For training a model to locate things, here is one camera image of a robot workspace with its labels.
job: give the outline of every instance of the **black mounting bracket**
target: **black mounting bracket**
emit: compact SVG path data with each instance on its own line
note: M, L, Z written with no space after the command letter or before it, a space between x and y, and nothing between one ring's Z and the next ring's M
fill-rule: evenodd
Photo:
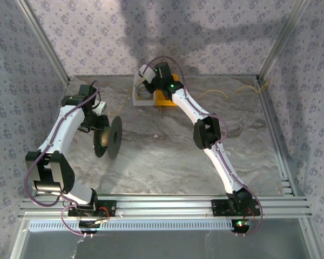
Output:
M217 118L208 116L194 124L193 140L199 149L211 148L220 139L221 130Z
M78 208L70 208L68 216L69 217L90 217L101 219L103 217L107 217L107 211L109 217L115 217L115 211L117 209L117 202L114 200L99 200L97 201L97 209L96 210L86 210L86 209L78 209Z
M212 208L212 215L214 217L231 217L231 216L242 216L244 217L246 214L247 216L252 216L252 212L254 216L260 216L260 209L258 203L255 199L253 199L248 206L241 210L234 212L230 206L229 200L212 200L211 201L211 208Z

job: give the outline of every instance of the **patterned wallpaper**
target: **patterned wallpaper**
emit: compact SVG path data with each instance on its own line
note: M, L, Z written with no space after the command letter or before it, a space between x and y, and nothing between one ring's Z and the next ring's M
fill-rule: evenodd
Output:
M313 0L268 76L296 181L324 245L324 0Z
M68 73L133 74L166 54L186 74L257 74L294 0L29 0Z
M25 196L25 155L51 129L63 85L14 0L0 0L0 258Z

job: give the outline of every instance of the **marble floor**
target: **marble floor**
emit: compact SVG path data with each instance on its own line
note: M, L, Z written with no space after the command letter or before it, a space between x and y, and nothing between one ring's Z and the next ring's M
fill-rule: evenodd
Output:
M78 77L67 94L81 84L98 80L110 121L130 94L133 77ZM232 93L249 81L226 77L188 77L193 97L209 89ZM282 184L275 151L257 94L248 88L226 99L211 92L196 101L222 116L229 128L224 148L237 174L260 195L281 195ZM123 139L115 160L97 158L92 132L78 131L67 159L76 179L98 193L225 194L217 171L193 142L193 125L178 107L134 107L132 99L120 110Z

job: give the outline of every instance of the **robotic arm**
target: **robotic arm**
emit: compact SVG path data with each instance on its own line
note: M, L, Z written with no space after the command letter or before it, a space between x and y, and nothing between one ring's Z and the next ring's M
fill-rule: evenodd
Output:
M120 117L115 117L110 126L108 117L102 115L106 108L105 102L95 101L93 98L84 106L75 109L95 93L96 89L92 85L81 85L78 94L65 96L57 121L47 139L38 151L28 152L25 157L26 165L30 168L41 152L51 145L31 171L29 179L32 188L42 193L62 195L63 198L76 203L77 209L85 212L96 212L100 205L96 191L75 180L75 174L65 157L71 141L77 129L86 133L94 131L93 145L96 156L103 156L108 148L109 156L113 159L118 154L122 136Z
M242 212L252 201L252 195L244 188L242 180L231 165L222 143L218 119L200 107L188 94L179 81L174 81L168 63L159 63L155 70L143 65L139 73L145 78L143 84L152 94L161 90L166 99L172 100L190 118L194 124L193 140L196 146L203 149L211 159L219 173L229 198L229 206L233 212Z

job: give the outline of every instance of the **white robotic arm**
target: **white robotic arm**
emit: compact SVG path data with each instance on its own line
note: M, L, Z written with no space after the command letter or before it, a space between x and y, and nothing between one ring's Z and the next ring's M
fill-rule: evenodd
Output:
M184 89L176 90L174 94L172 94L172 100L175 104L177 104L190 118L190 120L195 124L198 120L203 120L207 116L199 114L189 103L192 102L194 106L197 107L198 110L202 111L203 113L207 113L203 108L201 108L194 99L187 93L188 100L186 100ZM222 182L225 186L226 193L233 193L233 191L238 191L242 188L237 181L237 179L241 182L240 178L236 174L232 164L230 163L224 149L222 143L217 143L216 145L212 145L211 148L204 149L205 154L211 159L217 172L219 173ZM225 166L225 164L231 169L229 172Z
M188 94L179 81L174 81L168 63L159 63L155 69L143 65L139 71L146 89L153 93L161 90L166 99L177 104L194 123L193 139L196 146L203 149L219 173L233 211L246 209L252 195L231 165L222 143L218 119L210 115Z
M92 85L81 85L77 95L64 97L57 121L47 139L40 145L38 151L28 152L25 158L26 165L30 168L41 151L46 150L29 175L33 189L40 193L62 195L63 198L74 201L79 206L88 206L90 210L93 210L96 192L75 180L75 174L65 156L77 129L85 132L93 130L94 146L96 146L95 136L100 136L104 129L110 128L107 116L102 115L106 108L104 101L92 99L86 105L77 108L77 105L95 92L96 89Z

